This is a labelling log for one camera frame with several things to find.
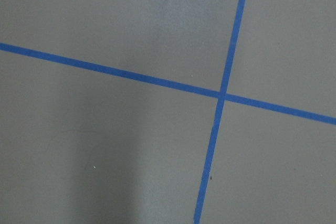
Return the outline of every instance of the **gray surface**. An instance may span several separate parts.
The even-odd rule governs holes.
[[[1,223],[192,223],[215,99],[0,59]]]
[[[201,223],[336,220],[336,127],[226,102]]]
[[[246,0],[228,92],[336,116],[336,0]]]
[[[0,41],[219,90],[237,1],[0,0]]]

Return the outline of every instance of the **vertical blue line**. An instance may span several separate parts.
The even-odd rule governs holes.
[[[225,67],[224,67],[222,84],[220,85],[220,88],[221,88],[220,90],[221,91],[220,91],[220,95],[219,95],[219,98],[218,98],[218,101],[217,101],[217,106],[216,106],[216,111],[215,111],[214,125],[212,127],[211,134],[210,134],[210,140],[209,140],[208,150],[207,150],[206,157],[205,157],[205,163],[204,163],[204,168],[203,168],[201,185],[200,185],[200,187],[199,187],[200,189],[198,191],[198,197],[197,197],[195,214],[194,214],[194,223],[195,224],[199,224],[199,222],[201,220],[203,203],[204,203],[206,188],[207,188],[207,184],[208,184],[208,180],[209,180],[211,164],[212,164],[212,160],[213,160],[213,157],[214,157],[216,141],[217,141],[217,136],[218,136],[218,130],[219,130],[219,126],[221,124],[220,120],[222,118],[222,112],[223,112],[224,102],[225,102],[225,95],[226,95],[226,91],[227,91],[227,87],[228,87],[228,83],[229,83],[229,79],[230,79],[233,59],[234,59],[234,56],[235,56],[236,45],[237,45],[239,29],[240,29],[240,23],[242,22],[241,19],[243,17],[244,5],[245,5],[245,0],[238,0],[235,21],[234,21],[234,24],[233,24],[233,30],[232,30],[232,34],[231,34],[230,45],[229,45],[229,49],[228,49],[228,52],[227,52],[227,57],[226,57],[226,62],[225,62]]]

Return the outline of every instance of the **floor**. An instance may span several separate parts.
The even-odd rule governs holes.
[[[336,0],[0,0],[1,223],[334,223]]]

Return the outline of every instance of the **gray floor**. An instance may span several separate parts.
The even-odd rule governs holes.
[[[238,0],[0,0],[0,42],[219,90]],[[246,0],[228,93],[336,117],[336,0]],[[0,51],[0,223],[193,223],[216,99]],[[336,127],[225,102],[201,223],[334,223]]]

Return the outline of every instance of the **blue line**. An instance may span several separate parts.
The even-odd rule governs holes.
[[[218,101],[217,101],[214,124],[213,124],[211,134],[210,134],[210,140],[209,140],[208,150],[207,150],[206,157],[205,157],[203,174],[202,174],[202,179],[201,179],[201,185],[200,185],[200,187],[199,187],[200,189],[198,191],[198,197],[197,197],[195,214],[194,214],[194,223],[195,224],[199,224],[199,222],[201,220],[201,214],[202,214],[202,209],[203,209],[203,204],[204,204],[204,199],[205,199],[205,194],[206,194],[206,188],[207,188],[207,184],[208,184],[208,180],[209,180],[212,160],[213,160],[213,157],[214,157],[216,141],[217,141],[217,136],[218,136],[218,130],[219,130],[219,126],[221,124],[220,120],[222,118],[222,112],[223,112],[223,108],[224,108],[227,87],[228,87],[228,83],[229,83],[229,79],[230,79],[230,73],[231,73],[231,69],[232,69],[234,56],[235,56],[236,45],[237,45],[239,29],[240,29],[240,23],[242,22],[241,19],[243,17],[244,5],[245,5],[245,0],[238,0],[235,21],[234,21],[234,24],[233,24],[233,30],[232,30],[232,34],[231,34],[230,45],[229,45],[229,49],[228,49],[228,53],[227,53],[227,57],[226,57],[226,62],[225,62],[225,67],[224,67],[224,72],[223,72],[222,84],[220,85],[220,88],[221,88],[220,89],[220,97],[218,98]]]
[[[69,65],[69,66],[73,66],[77,68],[83,68],[83,69],[92,70],[96,72],[106,73],[106,74],[110,74],[113,76],[119,76],[119,77],[132,79],[136,81],[151,83],[154,85],[159,85],[159,86],[163,86],[163,87],[167,87],[171,89],[178,89],[178,90],[182,90],[182,91],[186,91],[190,93],[201,94],[207,97],[214,97],[214,98],[219,97],[218,91],[204,89],[204,88],[200,88],[200,87],[196,87],[196,86],[192,86],[188,84],[183,84],[180,82],[169,81],[169,80],[156,78],[152,76],[146,76],[144,74],[129,72],[129,71],[125,71],[125,70],[121,70],[117,68],[106,67],[103,65],[89,63],[89,62],[76,60],[76,59],[71,59],[71,58],[67,58],[63,56],[52,55],[52,54],[48,54],[45,52],[35,51],[35,50],[17,47],[13,45],[8,45],[4,43],[0,43],[0,50],[7,51],[7,52],[13,52],[15,54],[34,57],[34,58],[38,58],[42,60],[48,60],[48,61],[65,64],[65,65]]]
[[[272,111],[280,112],[283,114],[295,115],[300,118],[311,119],[311,120],[319,121],[322,123],[330,123],[330,124],[336,125],[336,118],[332,118],[330,116],[315,114],[315,113],[304,111],[304,110],[293,109],[290,107],[285,107],[285,106],[276,105],[276,104],[272,104],[268,102],[253,100],[250,98],[239,97],[233,94],[226,94],[225,100],[248,105],[248,106],[253,106],[253,107],[257,107],[257,108],[261,108],[265,110],[272,110]]]

